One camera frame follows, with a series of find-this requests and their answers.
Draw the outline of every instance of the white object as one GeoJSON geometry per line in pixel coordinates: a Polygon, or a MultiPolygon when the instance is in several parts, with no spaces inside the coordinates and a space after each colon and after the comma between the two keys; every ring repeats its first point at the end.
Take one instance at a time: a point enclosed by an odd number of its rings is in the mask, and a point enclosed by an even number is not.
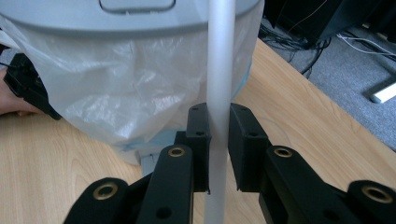
{"type": "MultiPolygon", "coordinates": [[[[135,2],[0,0],[0,27],[59,114],[139,164],[171,145],[188,108],[205,101],[208,0],[135,2]]],[[[233,93],[248,75],[259,3],[236,2],[233,93]]]]}
{"type": "Polygon", "coordinates": [[[385,89],[376,92],[370,98],[373,102],[383,104],[396,96],[396,83],[387,86],[385,89]]]}
{"type": "Polygon", "coordinates": [[[4,31],[0,30],[0,44],[8,46],[12,49],[20,50],[17,43],[15,43],[4,31]]]}
{"type": "Polygon", "coordinates": [[[209,151],[211,194],[205,196],[207,224],[224,222],[234,23],[235,0],[210,1],[206,103],[212,140],[209,151]]]}

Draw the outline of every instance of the table surface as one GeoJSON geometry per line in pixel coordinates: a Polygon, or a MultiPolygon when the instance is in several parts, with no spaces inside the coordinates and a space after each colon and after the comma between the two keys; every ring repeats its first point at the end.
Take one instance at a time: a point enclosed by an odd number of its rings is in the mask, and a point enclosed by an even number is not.
{"type": "MultiPolygon", "coordinates": [[[[297,150],[325,182],[346,190],[369,179],[396,188],[396,153],[261,41],[234,101],[253,111],[273,144],[297,150]]],[[[141,177],[139,166],[63,119],[8,114],[0,127],[0,223],[62,223],[92,182],[141,177]]],[[[204,198],[195,193],[194,223],[203,223],[204,198]]],[[[258,194],[236,191],[230,163],[225,223],[264,223],[258,194]]]]}

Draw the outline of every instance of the trash bin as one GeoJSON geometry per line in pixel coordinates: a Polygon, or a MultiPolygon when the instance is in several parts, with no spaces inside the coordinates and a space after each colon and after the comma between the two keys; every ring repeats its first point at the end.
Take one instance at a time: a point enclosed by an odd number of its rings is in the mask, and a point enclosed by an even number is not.
{"type": "MultiPolygon", "coordinates": [[[[237,0],[233,92],[248,77],[262,0],[237,0]]],[[[208,0],[4,0],[6,35],[52,107],[126,161],[173,144],[205,101],[208,0]]]]}

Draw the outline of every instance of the human hand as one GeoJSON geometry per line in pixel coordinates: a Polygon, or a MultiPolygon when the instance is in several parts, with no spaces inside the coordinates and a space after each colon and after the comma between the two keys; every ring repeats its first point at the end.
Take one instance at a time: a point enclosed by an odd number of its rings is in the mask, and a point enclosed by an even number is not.
{"type": "Polygon", "coordinates": [[[43,114],[37,107],[27,103],[12,93],[3,78],[7,73],[7,69],[0,69],[0,115],[17,112],[18,115],[24,116],[30,113],[43,114]]]}

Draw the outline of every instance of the black object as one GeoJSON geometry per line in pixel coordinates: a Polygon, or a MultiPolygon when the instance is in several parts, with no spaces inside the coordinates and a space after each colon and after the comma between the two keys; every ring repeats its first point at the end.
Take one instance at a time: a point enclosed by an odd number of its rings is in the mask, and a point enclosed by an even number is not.
{"type": "Polygon", "coordinates": [[[267,0],[264,13],[274,27],[280,25],[288,33],[306,38],[307,46],[312,46],[362,24],[378,3],[377,0],[267,0]]]}
{"type": "Polygon", "coordinates": [[[210,138],[206,104],[193,106],[187,131],[162,150],[152,174],[131,186],[115,178],[96,181],[64,223],[192,223],[193,193],[209,191],[210,138]]]}
{"type": "MultiPolygon", "coordinates": [[[[193,192],[208,183],[205,104],[190,109],[187,129],[163,149],[151,175],[131,186],[105,178],[87,187],[65,223],[192,223],[193,192]]],[[[267,223],[395,223],[395,191],[367,180],[347,192],[326,184],[297,151],[272,146],[241,105],[231,105],[229,152],[237,188],[260,193],[267,223]]]]}
{"type": "Polygon", "coordinates": [[[260,193],[267,223],[395,223],[395,191],[372,181],[352,182],[347,193],[336,189],[297,151],[271,146],[259,126],[248,108],[232,105],[229,152],[236,184],[260,193]]]}
{"type": "Polygon", "coordinates": [[[4,76],[11,91],[27,103],[34,105],[53,119],[60,119],[50,105],[46,88],[41,82],[32,62],[22,53],[18,53],[11,61],[10,67],[4,76]]]}
{"type": "Polygon", "coordinates": [[[375,33],[387,35],[387,40],[396,43],[396,2],[394,0],[381,0],[375,11],[367,21],[369,29],[375,33]]]}

